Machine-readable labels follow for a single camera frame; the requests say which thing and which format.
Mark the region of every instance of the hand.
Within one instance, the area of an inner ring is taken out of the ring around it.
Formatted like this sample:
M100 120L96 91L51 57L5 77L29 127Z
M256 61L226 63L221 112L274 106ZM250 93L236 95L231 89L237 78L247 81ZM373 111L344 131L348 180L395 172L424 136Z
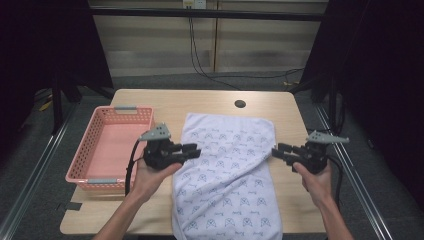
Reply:
M142 203L147 202L150 197L158 190L163 180L174 174L182 165L174 163L167 168L158 171L148 167L143 159L137 161L137 175L134 185L129 194L137 196Z
M302 176L302 185L311 194L315 206L320 208L326 200L332 199L330 162L316 175L310 173L301 163L296 162L293 167Z

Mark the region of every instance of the white towel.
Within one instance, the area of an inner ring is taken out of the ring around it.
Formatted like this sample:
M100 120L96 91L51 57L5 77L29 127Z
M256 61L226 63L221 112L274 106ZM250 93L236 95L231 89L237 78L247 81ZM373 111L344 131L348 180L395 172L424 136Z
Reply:
M197 143L202 153L173 176L178 240L282 239L266 162L275 145L272 122L190 113L181 143Z

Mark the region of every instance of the wooden table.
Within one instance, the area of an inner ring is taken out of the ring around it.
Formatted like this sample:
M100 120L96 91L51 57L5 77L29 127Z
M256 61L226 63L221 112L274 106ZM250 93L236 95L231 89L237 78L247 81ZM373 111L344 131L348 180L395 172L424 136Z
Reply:
M235 106L236 100L246 103ZM172 140L179 142L187 113L225 114L268 119L274 123L276 141L292 145L305 143L307 132L297 104L290 93L206 90L122 89L112 104L148 105L155 122L165 122ZM269 166L283 221L284 233L324 232L319 211L301 184L280 159ZM165 179L149 202L143 205L128 229L131 234L172 235L172 178ZM122 191L89 192L76 187L71 202L82 203L79 211L68 210L60 229L64 234L94 234L106 223L124 198Z

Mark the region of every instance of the plastic basket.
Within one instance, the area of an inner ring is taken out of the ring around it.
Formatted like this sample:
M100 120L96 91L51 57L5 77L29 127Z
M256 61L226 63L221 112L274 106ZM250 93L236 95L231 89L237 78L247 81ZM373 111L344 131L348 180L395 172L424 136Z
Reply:
M97 107L66 174L66 181L84 190L124 189L134 144L152 125L151 107ZM136 158L142 155L145 145L145 142L138 145Z

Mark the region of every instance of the gray floor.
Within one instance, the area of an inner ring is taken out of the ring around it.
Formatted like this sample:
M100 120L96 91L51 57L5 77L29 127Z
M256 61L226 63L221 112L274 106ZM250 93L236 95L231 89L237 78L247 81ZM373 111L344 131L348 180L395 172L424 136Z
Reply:
M271 76L282 73L243 73L250 76ZM269 79L218 78L242 90L284 91L287 80L298 80L299 75ZM227 85L214 82L197 74L165 75L136 78L114 79L116 89L120 88L163 88L163 89L222 89L234 90ZM75 186L65 181L64 176L75 154L85 127L96 106L108 105L110 100L96 93L81 89L83 99L76 107L59 147L56 149L46 173L42 176L31 202L28 205L14 233L14 239L89 239L92 236L65 236L60 233L59 225L64 212L60 204L69 202ZM309 92L295 95L305 126L322 129ZM17 134L15 148L9 155L8 163L0 170L0 220L14 205L20 190L43 153L52 130L52 109L39 112L37 103L26 121L22 131ZM397 181L385 165L378 151L369 148L367 135L355 119L346 113L346 123L342 136L350 138L345 147L367 187L376 207L387 223L393 239L424 239L424 214L416 206L405 188ZM341 192L342 214L356 239L378 239L363 206L356 196L352 185L345 177ZM325 239L325 234L285 234L284 239Z

